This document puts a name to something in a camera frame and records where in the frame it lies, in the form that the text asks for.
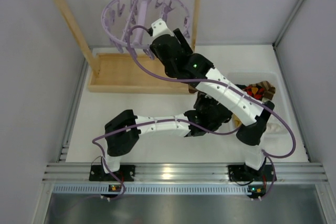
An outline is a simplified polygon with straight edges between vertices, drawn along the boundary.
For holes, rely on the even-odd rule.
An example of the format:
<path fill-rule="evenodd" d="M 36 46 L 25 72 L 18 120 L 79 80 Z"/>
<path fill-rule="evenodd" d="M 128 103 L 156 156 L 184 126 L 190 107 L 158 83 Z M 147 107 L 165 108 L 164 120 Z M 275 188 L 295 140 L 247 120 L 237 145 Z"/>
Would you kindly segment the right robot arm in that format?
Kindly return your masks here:
<path fill-rule="evenodd" d="M 164 66 L 165 80 L 192 86 L 240 119 L 236 137 L 243 144 L 245 165 L 261 171 L 266 162 L 261 140 L 275 105 L 252 97 L 230 82 L 211 61 L 191 49 L 179 29 L 171 31 L 157 24 L 148 33 L 153 39 L 150 50 Z"/>

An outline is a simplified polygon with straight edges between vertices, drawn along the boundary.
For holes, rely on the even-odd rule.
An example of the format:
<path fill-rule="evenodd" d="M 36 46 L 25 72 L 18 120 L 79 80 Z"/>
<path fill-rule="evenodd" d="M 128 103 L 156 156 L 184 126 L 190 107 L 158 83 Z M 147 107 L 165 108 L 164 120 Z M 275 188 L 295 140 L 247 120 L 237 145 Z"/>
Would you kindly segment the argyle sock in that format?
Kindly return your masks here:
<path fill-rule="evenodd" d="M 246 92 L 252 98 L 261 101 L 265 94 L 265 89 L 259 85 L 249 85 L 243 88 L 243 91 Z"/>

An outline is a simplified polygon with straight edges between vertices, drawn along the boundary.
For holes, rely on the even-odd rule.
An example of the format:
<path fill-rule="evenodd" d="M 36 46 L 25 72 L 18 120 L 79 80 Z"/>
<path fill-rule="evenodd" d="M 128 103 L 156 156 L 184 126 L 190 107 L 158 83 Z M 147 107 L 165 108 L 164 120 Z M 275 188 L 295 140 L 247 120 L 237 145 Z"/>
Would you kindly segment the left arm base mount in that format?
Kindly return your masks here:
<path fill-rule="evenodd" d="M 135 165 L 121 165 L 120 169 L 114 172 L 114 175 L 123 183 L 133 182 L 135 175 Z M 92 165 L 90 168 L 89 181 L 91 182 L 109 182 L 108 194 L 101 194 L 106 198 L 116 198 L 123 189 L 120 184 L 117 185 L 117 180 L 110 174 L 104 171 L 103 165 Z"/>

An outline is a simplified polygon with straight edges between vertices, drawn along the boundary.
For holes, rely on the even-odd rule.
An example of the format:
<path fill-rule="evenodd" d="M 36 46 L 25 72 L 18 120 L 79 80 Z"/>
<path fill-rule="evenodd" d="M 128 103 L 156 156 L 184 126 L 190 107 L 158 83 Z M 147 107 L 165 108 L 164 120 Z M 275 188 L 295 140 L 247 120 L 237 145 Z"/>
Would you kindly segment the brown striped sock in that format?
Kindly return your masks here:
<path fill-rule="evenodd" d="M 257 94 L 261 99 L 272 100 L 276 93 L 276 87 L 268 81 L 258 82 L 252 85 L 257 88 Z"/>

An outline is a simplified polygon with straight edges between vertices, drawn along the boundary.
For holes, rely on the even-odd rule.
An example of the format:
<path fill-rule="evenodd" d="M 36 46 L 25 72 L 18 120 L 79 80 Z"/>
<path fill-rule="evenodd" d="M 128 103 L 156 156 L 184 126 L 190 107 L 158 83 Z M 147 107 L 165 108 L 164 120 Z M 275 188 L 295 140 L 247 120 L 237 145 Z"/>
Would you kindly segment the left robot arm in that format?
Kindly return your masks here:
<path fill-rule="evenodd" d="M 135 127 L 105 138 L 106 164 L 103 164 L 103 170 L 106 174 L 117 172 L 121 157 L 128 154 L 142 136 L 203 136 L 209 131 L 217 131 L 222 124 L 231 120 L 232 115 L 230 110 L 203 92 L 197 94 L 192 110 L 179 115 L 154 118 L 135 115 L 131 109 L 125 110 L 104 126 L 105 133 L 127 126 Z"/>

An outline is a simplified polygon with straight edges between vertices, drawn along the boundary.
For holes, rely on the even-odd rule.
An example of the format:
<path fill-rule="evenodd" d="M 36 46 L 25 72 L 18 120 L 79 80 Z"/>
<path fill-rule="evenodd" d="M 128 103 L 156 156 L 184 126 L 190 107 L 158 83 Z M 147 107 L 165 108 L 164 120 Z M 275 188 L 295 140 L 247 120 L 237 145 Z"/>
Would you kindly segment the purple round clip hanger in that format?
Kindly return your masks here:
<path fill-rule="evenodd" d="M 144 39 L 143 29 L 133 29 L 136 25 L 157 28 L 180 22 L 180 31 L 189 40 L 191 16 L 190 11 L 181 0 L 112 0 L 103 9 L 101 24 L 109 37 L 111 45 L 123 54 L 131 45 L 134 51 L 142 50 L 150 59 L 155 55 L 150 50 L 149 39 Z"/>

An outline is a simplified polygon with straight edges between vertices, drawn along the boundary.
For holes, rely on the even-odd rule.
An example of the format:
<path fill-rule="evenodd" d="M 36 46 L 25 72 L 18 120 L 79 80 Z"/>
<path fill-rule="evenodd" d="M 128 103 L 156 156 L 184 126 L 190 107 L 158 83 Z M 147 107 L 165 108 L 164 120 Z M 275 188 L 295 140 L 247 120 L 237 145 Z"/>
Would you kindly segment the white sock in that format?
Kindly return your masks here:
<path fill-rule="evenodd" d="M 281 126 L 277 123 L 267 123 L 266 132 L 269 134 L 278 133 L 281 131 Z"/>

